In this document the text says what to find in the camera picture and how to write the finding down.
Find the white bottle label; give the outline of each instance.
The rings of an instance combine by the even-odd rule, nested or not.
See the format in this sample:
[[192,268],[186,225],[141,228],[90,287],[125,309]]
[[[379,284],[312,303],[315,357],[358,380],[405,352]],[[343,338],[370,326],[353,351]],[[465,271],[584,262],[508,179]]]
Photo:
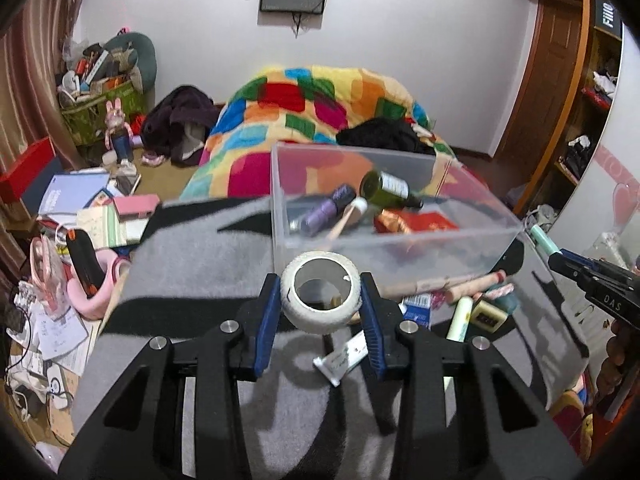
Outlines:
[[382,179],[382,189],[384,191],[388,191],[402,198],[409,196],[409,185],[401,178],[380,171],[380,179]]

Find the multicolored patchwork blanket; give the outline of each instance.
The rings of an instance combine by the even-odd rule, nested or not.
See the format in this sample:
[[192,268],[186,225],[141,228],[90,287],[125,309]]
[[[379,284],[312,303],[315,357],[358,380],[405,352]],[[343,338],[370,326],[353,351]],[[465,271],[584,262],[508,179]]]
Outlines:
[[[406,88],[364,69],[311,66],[268,70],[228,101],[182,199],[270,192],[270,151],[278,141],[335,144],[336,134],[373,118],[433,121]],[[439,137],[436,152],[453,155]]]

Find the purple bottle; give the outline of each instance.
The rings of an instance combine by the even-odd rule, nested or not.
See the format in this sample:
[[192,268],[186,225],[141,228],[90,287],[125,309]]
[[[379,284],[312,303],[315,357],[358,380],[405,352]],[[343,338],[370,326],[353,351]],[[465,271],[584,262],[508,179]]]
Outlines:
[[342,184],[331,196],[306,213],[300,219],[300,232],[307,237],[320,232],[328,223],[341,215],[353,199],[356,198],[356,190],[349,184]]

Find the transparent storage bin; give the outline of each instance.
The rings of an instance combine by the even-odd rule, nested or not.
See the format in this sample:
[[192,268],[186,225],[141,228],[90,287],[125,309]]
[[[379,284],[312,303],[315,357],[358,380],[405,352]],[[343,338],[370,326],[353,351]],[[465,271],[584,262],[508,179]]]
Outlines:
[[[336,240],[325,239],[330,225],[313,238],[290,228],[340,184],[358,191],[362,177],[372,169],[407,181],[424,200],[422,212],[437,211],[459,230],[379,234],[372,208]],[[522,223],[462,164],[436,164],[436,157],[429,155],[278,143],[271,150],[271,195],[278,274],[299,254],[327,250],[343,254],[360,272],[371,272],[379,287],[479,276],[492,269],[522,230]]]

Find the brown curtain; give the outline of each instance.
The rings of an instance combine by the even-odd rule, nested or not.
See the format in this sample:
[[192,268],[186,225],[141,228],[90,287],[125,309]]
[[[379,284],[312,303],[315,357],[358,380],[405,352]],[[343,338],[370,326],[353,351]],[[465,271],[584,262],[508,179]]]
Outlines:
[[[6,171],[29,144],[49,136],[68,168],[81,165],[58,108],[54,75],[64,70],[62,46],[71,35],[82,0],[27,0],[0,40],[0,171]],[[12,208],[14,217],[25,214]],[[24,261],[0,222],[0,290]]]

